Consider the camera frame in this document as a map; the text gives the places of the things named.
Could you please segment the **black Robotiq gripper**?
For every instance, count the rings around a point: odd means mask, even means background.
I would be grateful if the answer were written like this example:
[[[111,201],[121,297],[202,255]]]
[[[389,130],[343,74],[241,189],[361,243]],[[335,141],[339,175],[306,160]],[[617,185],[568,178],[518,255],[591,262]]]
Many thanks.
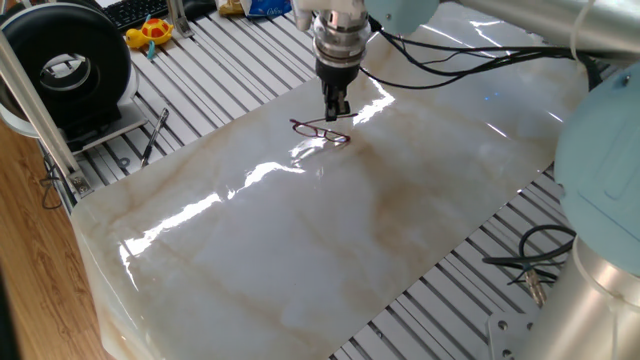
[[[346,99],[345,90],[358,76],[359,66],[338,68],[317,60],[315,70],[322,83],[326,120],[328,122],[335,121],[337,114],[349,114],[350,105]],[[336,99],[334,88],[338,89]]]

